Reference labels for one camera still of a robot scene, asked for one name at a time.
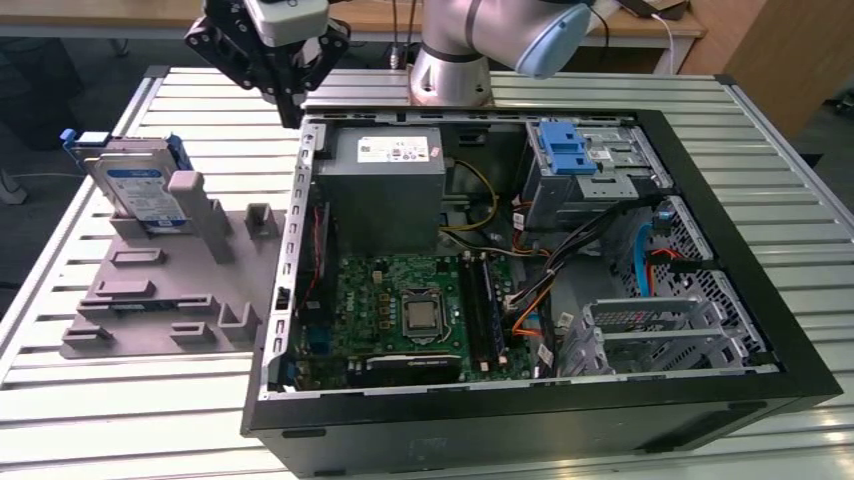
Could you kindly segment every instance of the motherboard chip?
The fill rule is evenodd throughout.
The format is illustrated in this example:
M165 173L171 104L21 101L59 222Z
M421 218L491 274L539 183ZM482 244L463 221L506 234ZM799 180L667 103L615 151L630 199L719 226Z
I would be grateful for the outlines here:
M403 336L425 345L443 334L444 300L439 288L411 288L401 295Z
M405 304L407 325L412 330L436 328L437 319L433 302L409 302Z

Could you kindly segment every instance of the blue drive bay latch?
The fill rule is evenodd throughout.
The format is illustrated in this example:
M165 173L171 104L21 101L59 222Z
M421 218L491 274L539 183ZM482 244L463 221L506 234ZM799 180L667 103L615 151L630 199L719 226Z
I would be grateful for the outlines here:
M599 171L596 164L587 158L584 138L571 123L542 122L539 142L551 160L551 172L555 175L592 175Z

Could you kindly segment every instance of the blue cable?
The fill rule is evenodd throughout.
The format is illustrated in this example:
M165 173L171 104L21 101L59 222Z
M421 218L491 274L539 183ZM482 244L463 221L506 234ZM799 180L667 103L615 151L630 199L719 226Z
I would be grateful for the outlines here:
M638 289L640 290L640 296L648 297L650 292L650 283L646 280L646 271L643 269L646 263L646 239L650 236L650 230L652 229L651 223L644 223L638 228L638 233L635 235L635 247L632 251L634 263L635 263L635 277L638 277Z

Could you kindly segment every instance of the metal rail table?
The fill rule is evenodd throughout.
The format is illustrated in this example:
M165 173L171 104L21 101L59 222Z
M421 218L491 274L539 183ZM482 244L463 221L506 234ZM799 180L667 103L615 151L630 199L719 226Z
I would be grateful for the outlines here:
M212 69L153 69L116 134L175 131L227 209L287 208L296 133ZM735 86L711 77L495 73L500 106L662 110L846 393L687 453L395 478L854 476L854 219ZM316 104L407 103L400 72L336 71ZM60 337L112 235L89 179L0 324L2 478L292 478L237 434L249 354L64 360Z

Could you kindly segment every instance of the barcode sticker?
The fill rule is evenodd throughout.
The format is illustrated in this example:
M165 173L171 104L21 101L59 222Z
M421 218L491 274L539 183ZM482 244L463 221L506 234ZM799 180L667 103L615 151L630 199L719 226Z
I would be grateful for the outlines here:
M546 363L546 365L551 367L551 362L555 359L555 354L551 353L551 350L548 350L548 347L546 347L546 344L543 343L539 344L539 348L536 349L536 356Z
M611 152L608 151L607 147L603 149L587 150L587 156L591 160L612 160Z
M524 215L520 213L512 214L512 228L524 230Z
M555 323L555 327L558 328L570 328L570 323L572 323L572 319L575 317L571 313L563 312L560 317L558 318L558 322Z

